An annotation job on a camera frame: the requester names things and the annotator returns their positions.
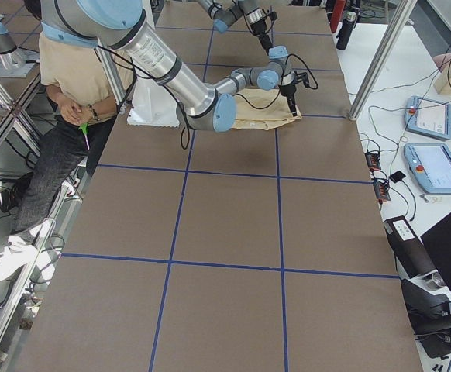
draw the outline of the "green pen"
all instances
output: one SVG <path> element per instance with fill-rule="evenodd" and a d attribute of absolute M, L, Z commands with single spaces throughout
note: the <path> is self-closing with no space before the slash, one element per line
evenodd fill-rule
<path fill-rule="evenodd" d="M 88 142 L 88 123 L 86 122 L 86 123 L 84 123 L 84 124 L 81 124 L 81 125 L 79 126 L 79 130 L 83 132 L 83 134 L 84 134 L 84 141 L 86 142 L 86 147 L 87 147 L 88 150 L 89 150 L 89 142 Z"/>

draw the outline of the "person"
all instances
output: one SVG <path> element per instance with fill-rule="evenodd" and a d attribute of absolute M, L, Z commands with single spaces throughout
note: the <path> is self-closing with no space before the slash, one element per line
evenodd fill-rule
<path fill-rule="evenodd" d="M 24 5 L 41 20 L 40 0 L 24 0 Z M 55 116 L 57 124 L 40 140 L 40 156 L 0 257 L 0 281 L 36 258 L 33 242 L 46 224 L 58 189 L 85 157 L 86 172 L 93 174 L 117 117 L 115 97 L 95 50 L 58 43 L 43 33 L 39 47 L 41 84 L 60 114 Z M 133 73 L 122 68 L 122 60 L 116 62 L 128 88 Z M 87 139 L 80 130 L 86 122 Z"/>

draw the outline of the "wristwatch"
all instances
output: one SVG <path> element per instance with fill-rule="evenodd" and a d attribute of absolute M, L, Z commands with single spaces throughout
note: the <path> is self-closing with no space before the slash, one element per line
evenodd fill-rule
<path fill-rule="evenodd" d="M 98 113 L 95 111 L 95 109 L 93 108 L 93 105 L 91 103 L 88 103 L 88 108 L 91 111 L 91 114 L 93 115 L 93 119 L 96 120 L 97 122 L 100 121 L 100 118 L 98 117 Z"/>

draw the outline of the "beige t-shirt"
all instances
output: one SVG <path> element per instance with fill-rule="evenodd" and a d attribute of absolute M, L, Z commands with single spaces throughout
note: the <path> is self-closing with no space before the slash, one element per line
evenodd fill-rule
<path fill-rule="evenodd" d="M 117 53 L 129 59 L 127 53 Z M 115 62 L 128 66 L 118 57 Z M 67 97 L 74 99 L 81 106 L 94 104 L 113 95 L 95 50 L 58 43 L 48 39 L 43 33 L 40 34 L 40 71 L 42 85 L 60 87 Z M 122 85 L 128 88 L 133 72 L 120 66 L 117 66 L 117 71 Z M 100 115 L 99 118 L 103 121 L 114 114 L 115 112 Z"/>

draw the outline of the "black jeans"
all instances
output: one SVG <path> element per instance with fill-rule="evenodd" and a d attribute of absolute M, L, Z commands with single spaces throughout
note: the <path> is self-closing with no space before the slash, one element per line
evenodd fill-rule
<path fill-rule="evenodd" d="M 93 175 L 116 118 L 88 127 L 89 151 L 78 126 L 66 122 L 60 115 L 55 118 L 57 125 L 40 141 L 40 157 L 19 203 L 11 234 L 20 235 L 27 243 L 33 242 L 35 237 L 26 233 L 27 230 L 43 222 L 62 182 L 86 156 L 86 171 Z"/>

